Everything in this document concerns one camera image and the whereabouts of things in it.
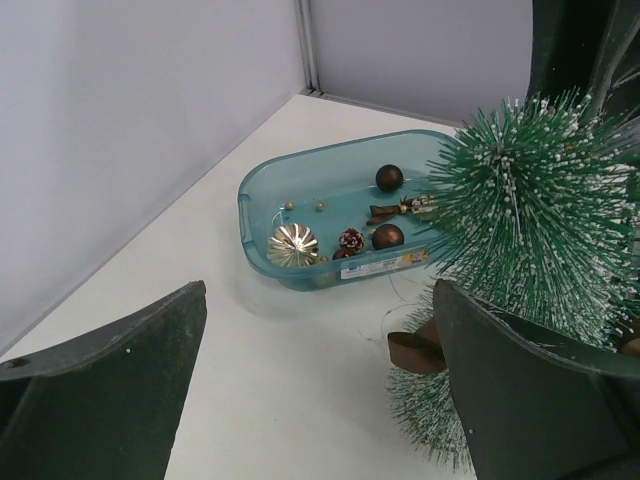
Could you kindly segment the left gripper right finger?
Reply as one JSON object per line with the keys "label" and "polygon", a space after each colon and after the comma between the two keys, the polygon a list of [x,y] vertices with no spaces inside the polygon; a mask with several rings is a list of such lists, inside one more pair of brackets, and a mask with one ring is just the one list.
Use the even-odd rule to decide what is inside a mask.
{"label": "left gripper right finger", "polygon": [[440,279],[435,320],[479,479],[636,479],[639,361]]}

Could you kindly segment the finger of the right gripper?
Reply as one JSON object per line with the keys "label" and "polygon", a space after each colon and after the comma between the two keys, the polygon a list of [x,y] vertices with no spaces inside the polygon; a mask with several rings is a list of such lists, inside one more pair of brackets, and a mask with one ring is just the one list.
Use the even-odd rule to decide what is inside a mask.
{"label": "finger of the right gripper", "polygon": [[639,121],[639,2],[532,3],[529,93],[577,89],[592,113]]}

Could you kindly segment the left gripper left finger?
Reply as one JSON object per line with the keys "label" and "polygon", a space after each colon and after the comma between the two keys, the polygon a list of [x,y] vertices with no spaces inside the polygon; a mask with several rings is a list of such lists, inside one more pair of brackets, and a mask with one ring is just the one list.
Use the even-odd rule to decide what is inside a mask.
{"label": "left gripper left finger", "polygon": [[188,283],[1,365],[4,479],[162,479],[206,325]]}

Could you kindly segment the small frosted christmas tree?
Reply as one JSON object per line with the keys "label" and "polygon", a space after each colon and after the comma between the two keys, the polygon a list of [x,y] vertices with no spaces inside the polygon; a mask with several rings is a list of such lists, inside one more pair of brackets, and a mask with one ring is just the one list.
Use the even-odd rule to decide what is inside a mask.
{"label": "small frosted christmas tree", "polygon": [[[618,352],[639,315],[639,143],[591,106],[576,90],[506,100],[443,146],[429,175],[431,226],[444,235],[436,282]],[[435,319],[435,284],[406,332]],[[411,438],[476,476],[448,367],[423,375],[392,365],[394,414]]]}

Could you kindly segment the dark brown bauble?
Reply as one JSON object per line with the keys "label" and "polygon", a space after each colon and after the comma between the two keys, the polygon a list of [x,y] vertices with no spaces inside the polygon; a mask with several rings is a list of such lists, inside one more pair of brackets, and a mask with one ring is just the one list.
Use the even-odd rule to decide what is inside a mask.
{"label": "dark brown bauble", "polygon": [[376,172],[375,183],[383,192],[394,192],[403,185],[404,174],[396,165],[383,165]]}

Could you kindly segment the dark red bauble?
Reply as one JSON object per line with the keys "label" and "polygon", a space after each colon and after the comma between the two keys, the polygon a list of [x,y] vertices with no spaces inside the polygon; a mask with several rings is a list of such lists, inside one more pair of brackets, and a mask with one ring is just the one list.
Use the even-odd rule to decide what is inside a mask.
{"label": "dark red bauble", "polygon": [[348,258],[351,257],[353,255],[353,251],[347,248],[339,248],[338,250],[336,250],[333,255],[332,255],[332,259],[333,260],[339,260],[339,259],[343,259],[343,258]]}

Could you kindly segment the small brown ribbon bow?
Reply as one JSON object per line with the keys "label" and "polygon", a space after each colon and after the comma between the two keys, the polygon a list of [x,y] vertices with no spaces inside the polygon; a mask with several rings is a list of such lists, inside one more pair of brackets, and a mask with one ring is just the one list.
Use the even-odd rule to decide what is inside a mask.
{"label": "small brown ribbon bow", "polygon": [[382,224],[403,212],[401,205],[388,206],[369,206],[370,218],[366,221],[367,225]]}

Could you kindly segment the small frosted pine cone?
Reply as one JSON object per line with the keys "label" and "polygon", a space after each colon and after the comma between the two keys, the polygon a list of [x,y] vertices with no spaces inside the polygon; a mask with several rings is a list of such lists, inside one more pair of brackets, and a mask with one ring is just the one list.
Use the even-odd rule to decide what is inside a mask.
{"label": "small frosted pine cone", "polygon": [[366,238],[364,234],[355,228],[347,228],[339,236],[340,247],[355,253],[360,252],[364,248],[365,243]]}

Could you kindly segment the teal plastic bin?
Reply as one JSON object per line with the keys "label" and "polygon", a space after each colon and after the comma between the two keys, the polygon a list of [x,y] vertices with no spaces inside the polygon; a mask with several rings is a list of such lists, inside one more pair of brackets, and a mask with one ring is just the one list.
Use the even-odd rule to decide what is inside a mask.
{"label": "teal plastic bin", "polygon": [[[355,228],[369,238],[369,206],[397,205],[404,198],[431,194],[427,176],[452,137],[432,130],[407,130],[357,139],[266,161],[242,180],[237,204],[241,244],[248,263],[284,286],[311,291],[439,262],[444,235],[410,214],[390,220],[405,236],[401,246],[375,250],[367,244],[354,257],[333,260],[339,236]],[[403,185],[383,192],[375,183],[383,165],[398,166]],[[319,244],[322,263],[281,267],[267,258],[267,241],[281,225],[308,226]]]}

